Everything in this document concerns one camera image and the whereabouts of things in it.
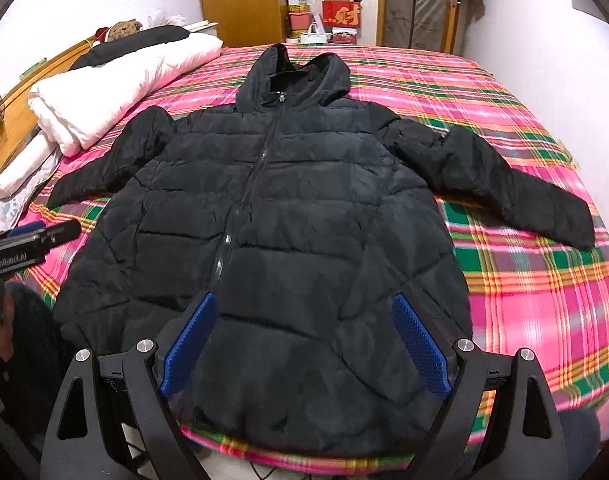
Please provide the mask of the black hooded puffer jacket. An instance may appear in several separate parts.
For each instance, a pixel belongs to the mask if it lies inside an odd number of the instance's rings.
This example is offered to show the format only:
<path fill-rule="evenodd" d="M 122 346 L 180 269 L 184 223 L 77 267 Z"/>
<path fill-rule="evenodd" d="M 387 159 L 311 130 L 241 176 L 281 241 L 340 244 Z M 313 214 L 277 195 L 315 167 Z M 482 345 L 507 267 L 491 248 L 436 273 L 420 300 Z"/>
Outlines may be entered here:
<path fill-rule="evenodd" d="M 393 300 L 470 336 L 469 292 L 437 198 L 579 249 L 589 206 L 511 168 L 477 133 L 352 100 L 338 55 L 267 48 L 235 101 L 182 118 L 152 106 L 50 193 L 108 204 L 62 283 L 66 339 L 116 353 L 197 295 L 219 321 L 181 414 L 273 451 L 411 454 L 438 413 Z"/>

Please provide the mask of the red gift box gold character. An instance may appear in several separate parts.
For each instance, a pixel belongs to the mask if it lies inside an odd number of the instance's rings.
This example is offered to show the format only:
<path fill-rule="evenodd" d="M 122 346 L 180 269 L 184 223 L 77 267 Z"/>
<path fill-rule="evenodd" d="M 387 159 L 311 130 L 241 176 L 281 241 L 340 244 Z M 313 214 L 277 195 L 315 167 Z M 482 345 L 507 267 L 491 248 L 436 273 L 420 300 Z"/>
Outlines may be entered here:
<path fill-rule="evenodd" d="M 321 20 L 325 27 L 359 29 L 362 24 L 362 4 L 359 0 L 325 0 L 321 3 Z"/>

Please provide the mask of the black folded garment on duvet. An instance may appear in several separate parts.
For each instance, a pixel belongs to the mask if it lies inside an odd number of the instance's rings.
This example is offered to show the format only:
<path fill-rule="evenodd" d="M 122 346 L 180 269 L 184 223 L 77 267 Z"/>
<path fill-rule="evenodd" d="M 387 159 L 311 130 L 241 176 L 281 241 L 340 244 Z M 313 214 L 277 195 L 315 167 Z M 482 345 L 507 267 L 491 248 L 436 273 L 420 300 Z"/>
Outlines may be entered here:
<path fill-rule="evenodd" d="M 80 58 L 70 66 L 69 70 L 104 65 L 116 58 L 121 58 L 123 55 L 156 46 L 157 44 L 167 44 L 168 42 L 184 40 L 189 36 L 190 32 L 186 28 L 176 25 L 163 25 L 141 30 L 140 32 L 135 32 L 135 34 L 131 36 L 104 42 L 96 47 L 92 47 L 88 53 L 81 55 Z"/>

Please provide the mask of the white pillow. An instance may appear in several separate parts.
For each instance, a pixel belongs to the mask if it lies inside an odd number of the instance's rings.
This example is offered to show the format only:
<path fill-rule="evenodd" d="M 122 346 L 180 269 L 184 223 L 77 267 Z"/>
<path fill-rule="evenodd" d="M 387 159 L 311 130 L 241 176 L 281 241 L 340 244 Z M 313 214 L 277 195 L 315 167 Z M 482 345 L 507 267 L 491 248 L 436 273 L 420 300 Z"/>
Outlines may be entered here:
<path fill-rule="evenodd" d="M 0 174 L 0 232 L 13 229 L 32 196 L 56 171 L 62 152 L 40 131 Z"/>

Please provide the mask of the wooden headboard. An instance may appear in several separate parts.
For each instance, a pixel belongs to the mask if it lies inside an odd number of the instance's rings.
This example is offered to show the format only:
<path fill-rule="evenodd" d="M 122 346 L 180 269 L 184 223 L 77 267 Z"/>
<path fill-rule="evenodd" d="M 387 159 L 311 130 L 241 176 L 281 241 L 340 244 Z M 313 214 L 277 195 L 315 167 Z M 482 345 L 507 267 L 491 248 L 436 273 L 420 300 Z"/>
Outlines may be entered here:
<path fill-rule="evenodd" d="M 92 45 L 93 38 L 85 38 L 41 63 L 4 96 L 0 120 L 0 173 L 24 148 L 26 137 L 36 126 L 36 116 L 28 105 L 31 87 L 44 78 L 65 73 L 79 56 L 91 50 Z"/>

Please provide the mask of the white folded duvet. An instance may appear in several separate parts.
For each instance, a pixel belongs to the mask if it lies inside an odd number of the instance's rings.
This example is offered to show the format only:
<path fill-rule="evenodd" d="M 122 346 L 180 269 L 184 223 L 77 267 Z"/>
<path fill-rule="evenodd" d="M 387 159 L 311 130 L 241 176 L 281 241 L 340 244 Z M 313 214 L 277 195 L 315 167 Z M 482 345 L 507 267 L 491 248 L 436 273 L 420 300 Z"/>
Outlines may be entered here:
<path fill-rule="evenodd" d="M 29 148 L 41 158 L 59 150 L 70 157 L 88 150 L 148 94 L 221 54 L 223 41 L 194 32 L 100 66 L 86 66 L 38 81 L 28 105 L 40 132 Z"/>

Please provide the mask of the brown plush toy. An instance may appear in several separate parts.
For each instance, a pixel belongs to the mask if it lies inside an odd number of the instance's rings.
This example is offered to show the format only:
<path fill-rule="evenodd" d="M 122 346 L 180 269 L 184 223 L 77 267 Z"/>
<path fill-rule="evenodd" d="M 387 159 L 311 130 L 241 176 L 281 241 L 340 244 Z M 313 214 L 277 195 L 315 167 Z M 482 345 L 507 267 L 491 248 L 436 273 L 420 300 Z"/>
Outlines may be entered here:
<path fill-rule="evenodd" d="M 112 42 L 124 37 L 132 36 L 139 32 L 142 27 L 142 23 L 135 20 L 135 18 L 132 18 L 132 20 L 129 21 L 118 22 L 107 30 L 105 41 Z"/>

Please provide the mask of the white bag by wardrobe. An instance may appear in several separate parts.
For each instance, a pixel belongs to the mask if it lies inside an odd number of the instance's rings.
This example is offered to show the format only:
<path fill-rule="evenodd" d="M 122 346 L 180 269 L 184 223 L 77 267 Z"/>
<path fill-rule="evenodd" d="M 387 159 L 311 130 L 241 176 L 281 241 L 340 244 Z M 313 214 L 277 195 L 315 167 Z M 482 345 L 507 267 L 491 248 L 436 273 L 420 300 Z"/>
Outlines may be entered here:
<path fill-rule="evenodd" d="M 324 28 L 312 23 L 299 37 L 300 44 L 327 44 L 327 34 Z"/>

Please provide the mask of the pink storage box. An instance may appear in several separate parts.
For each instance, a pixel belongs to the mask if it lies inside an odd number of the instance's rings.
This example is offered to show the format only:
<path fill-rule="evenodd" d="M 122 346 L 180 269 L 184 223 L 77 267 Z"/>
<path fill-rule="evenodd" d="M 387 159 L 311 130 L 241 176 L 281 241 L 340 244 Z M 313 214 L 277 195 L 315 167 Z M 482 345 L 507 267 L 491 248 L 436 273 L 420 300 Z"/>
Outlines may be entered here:
<path fill-rule="evenodd" d="M 304 32 L 308 30 L 313 22 L 310 11 L 289 12 L 290 28 L 293 32 Z"/>

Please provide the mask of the wooden framed door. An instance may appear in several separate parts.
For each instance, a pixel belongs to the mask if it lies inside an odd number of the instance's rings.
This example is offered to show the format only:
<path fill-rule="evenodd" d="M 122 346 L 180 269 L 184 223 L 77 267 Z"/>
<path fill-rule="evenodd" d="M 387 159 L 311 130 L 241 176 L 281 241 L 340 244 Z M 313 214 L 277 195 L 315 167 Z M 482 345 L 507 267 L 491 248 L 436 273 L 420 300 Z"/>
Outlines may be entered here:
<path fill-rule="evenodd" d="M 451 53 L 461 0 L 378 0 L 376 44 Z"/>

